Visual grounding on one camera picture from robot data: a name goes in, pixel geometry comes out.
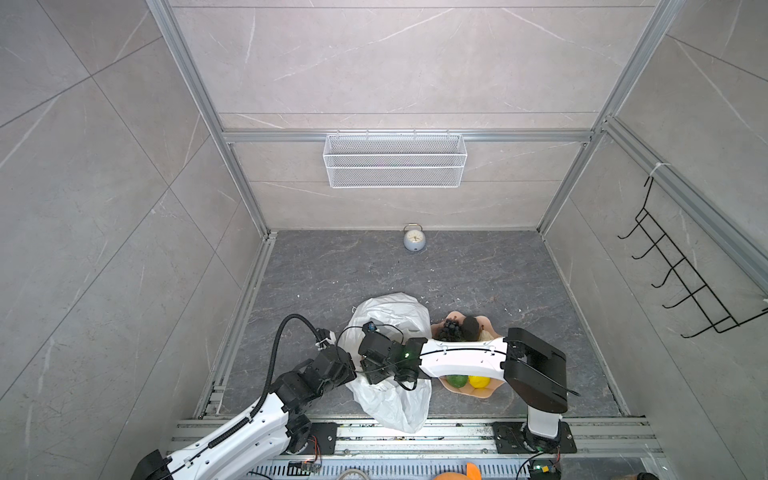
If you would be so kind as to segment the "orange object at bottom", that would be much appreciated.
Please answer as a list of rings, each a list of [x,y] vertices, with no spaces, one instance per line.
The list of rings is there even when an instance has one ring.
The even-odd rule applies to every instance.
[[[482,480],[482,473],[474,463],[467,463],[458,471],[445,471],[434,477],[434,480]]]

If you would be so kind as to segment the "light blue alarm clock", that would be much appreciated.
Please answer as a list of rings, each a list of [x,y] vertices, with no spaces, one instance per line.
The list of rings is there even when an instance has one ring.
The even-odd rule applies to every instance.
[[[420,252],[426,248],[427,239],[423,227],[410,223],[403,229],[403,245],[409,252]]]

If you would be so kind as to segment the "beige fake fruit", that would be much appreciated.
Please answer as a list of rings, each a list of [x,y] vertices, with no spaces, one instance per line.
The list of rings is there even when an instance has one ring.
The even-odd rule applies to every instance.
[[[492,341],[495,338],[496,338],[496,336],[494,334],[490,333],[489,331],[485,331],[485,330],[481,331],[480,335],[479,335],[479,341],[481,341],[481,342]]]

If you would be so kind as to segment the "white plastic bag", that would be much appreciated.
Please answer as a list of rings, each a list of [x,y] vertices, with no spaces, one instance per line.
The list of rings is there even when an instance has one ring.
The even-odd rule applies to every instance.
[[[350,354],[356,378],[347,384],[354,400],[382,426],[411,434],[425,424],[432,393],[404,358],[404,343],[431,337],[428,309],[402,292],[359,304],[338,346]]]

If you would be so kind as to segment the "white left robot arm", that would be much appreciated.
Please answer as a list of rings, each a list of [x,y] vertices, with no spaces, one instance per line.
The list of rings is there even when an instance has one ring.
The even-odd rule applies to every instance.
[[[213,433],[165,456],[154,450],[141,459],[134,479],[237,479],[257,464],[311,445],[308,407],[326,392],[356,378],[351,355],[338,346],[281,374],[263,401]]]

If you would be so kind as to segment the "aluminium frame rail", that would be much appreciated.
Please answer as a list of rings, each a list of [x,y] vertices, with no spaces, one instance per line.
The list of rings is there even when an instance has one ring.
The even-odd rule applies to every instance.
[[[195,65],[170,3],[164,0],[149,0],[147,4],[259,236],[263,240],[267,240],[270,230],[258,207],[241,164],[236,158],[231,145],[224,138],[224,128]]]

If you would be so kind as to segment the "pink wavy plastic bowl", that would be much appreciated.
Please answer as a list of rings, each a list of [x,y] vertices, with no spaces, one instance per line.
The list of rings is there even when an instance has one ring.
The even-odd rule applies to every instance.
[[[450,312],[450,313],[447,315],[447,317],[446,317],[446,318],[445,318],[445,319],[444,319],[442,322],[440,322],[440,323],[437,323],[437,324],[433,324],[433,325],[431,326],[431,331],[432,331],[432,338],[433,338],[433,335],[436,333],[437,329],[438,329],[438,328],[441,326],[441,324],[442,324],[442,323],[443,323],[443,322],[444,322],[446,319],[457,319],[457,320],[462,320],[462,319],[464,319],[465,317],[467,317],[467,316],[466,316],[466,315],[464,315],[464,314],[462,314],[462,313],[460,313],[460,312],[458,312],[458,311],[453,311],[453,312]],[[500,335],[500,334],[498,334],[498,333],[497,333],[497,332],[496,332],[496,331],[493,329],[493,327],[492,327],[492,325],[491,325],[491,322],[490,322],[490,320],[489,320],[487,317],[485,317],[485,316],[476,316],[475,318],[476,318],[476,319],[478,320],[478,322],[480,323],[480,326],[481,326],[481,331],[483,331],[483,330],[485,330],[485,331],[489,331],[490,333],[492,333],[492,334],[494,334],[494,335],[496,336],[496,338],[495,338],[495,339],[497,339],[497,338],[501,338],[501,335]],[[443,376],[443,377],[440,377],[440,381],[441,381],[441,383],[443,384],[443,386],[444,386],[444,387],[445,387],[447,390],[449,390],[449,391],[451,391],[451,392],[453,392],[453,393],[462,394],[462,395],[467,395],[467,396],[471,396],[471,397],[474,397],[474,398],[478,398],[478,399],[486,399],[486,398],[490,397],[490,396],[493,394],[493,392],[494,392],[496,389],[498,389],[500,386],[502,386],[502,385],[503,385],[503,383],[502,383],[502,381],[501,381],[501,380],[497,380],[497,379],[492,379],[492,378],[490,378],[490,379],[491,379],[491,383],[490,383],[490,385],[489,385],[487,388],[485,388],[485,389],[473,389],[473,388],[472,388],[472,387],[469,385],[469,383],[468,383],[468,384],[467,384],[467,385],[466,385],[464,388],[461,388],[461,389],[456,389],[456,388],[453,388],[453,387],[451,387],[451,386],[450,386],[450,385],[449,385],[449,384],[448,384],[448,383],[445,381],[444,377],[445,377],[445,376]]]

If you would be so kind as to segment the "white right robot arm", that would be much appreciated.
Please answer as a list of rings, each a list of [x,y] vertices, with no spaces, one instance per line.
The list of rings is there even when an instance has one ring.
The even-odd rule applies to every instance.
[[[450,375],[504,381],[527,405],[527,441],[557,443],[568,410],[566,356],[521,328],[485,342],[443,342],[414,337],[403,343],[365,327],[358,346],[362,371],[371,384],[392,378],[411,384],[419,378]]]

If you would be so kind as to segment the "dark purple fake grapes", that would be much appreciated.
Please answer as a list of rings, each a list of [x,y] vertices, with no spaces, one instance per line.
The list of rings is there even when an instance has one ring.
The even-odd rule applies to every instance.
[[[476,342],[480,338],[481,326],[475,317],[462,320],[446,319],[437,329],[433,338],[444,342]]]

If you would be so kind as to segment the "green fake fruit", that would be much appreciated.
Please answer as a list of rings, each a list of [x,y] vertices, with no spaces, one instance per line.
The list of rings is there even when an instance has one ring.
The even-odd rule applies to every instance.
[[[451,387],[456,389],[464,388],[469,382],[469,377],[466,375],[448,375],[444,379]]]

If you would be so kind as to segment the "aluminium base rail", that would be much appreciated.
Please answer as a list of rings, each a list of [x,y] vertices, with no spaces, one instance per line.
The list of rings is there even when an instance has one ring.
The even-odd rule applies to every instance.
[[[371,419],[316,422],[320,453],[282,454],[260,460],[245,479],[431,479],[463,473],[468,464],[485,479],[611,479],[647,472],[674,473],[650,423],[638,417],[570,418],[573,452],[535,456],[516,451],[490,419],[431,419],[415,434],[385,428]]]

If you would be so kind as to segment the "yellow fake fruit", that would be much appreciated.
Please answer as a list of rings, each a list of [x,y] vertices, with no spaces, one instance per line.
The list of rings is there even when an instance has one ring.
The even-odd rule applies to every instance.
[[[490,385],[491,379],[482,376],[469,376],[468,383],[473,389],[485,389]]]

